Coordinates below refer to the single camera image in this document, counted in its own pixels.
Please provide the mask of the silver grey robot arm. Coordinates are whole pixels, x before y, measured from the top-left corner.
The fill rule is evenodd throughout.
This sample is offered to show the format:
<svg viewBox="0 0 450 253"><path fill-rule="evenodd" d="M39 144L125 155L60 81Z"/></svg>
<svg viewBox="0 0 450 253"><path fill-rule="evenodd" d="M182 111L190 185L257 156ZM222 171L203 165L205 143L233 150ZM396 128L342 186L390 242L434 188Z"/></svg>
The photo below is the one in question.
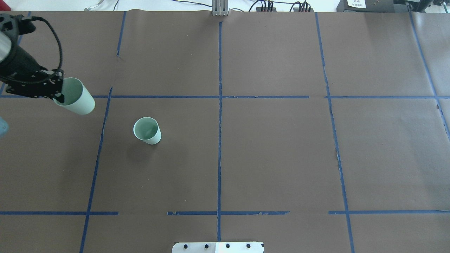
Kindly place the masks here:
<svg viewBox="0 0 450 253"><path fill-rule="evenodd" d="M1 81L10 95L65 102L63 71L42 67L15 40L1 33Z"/></svg>

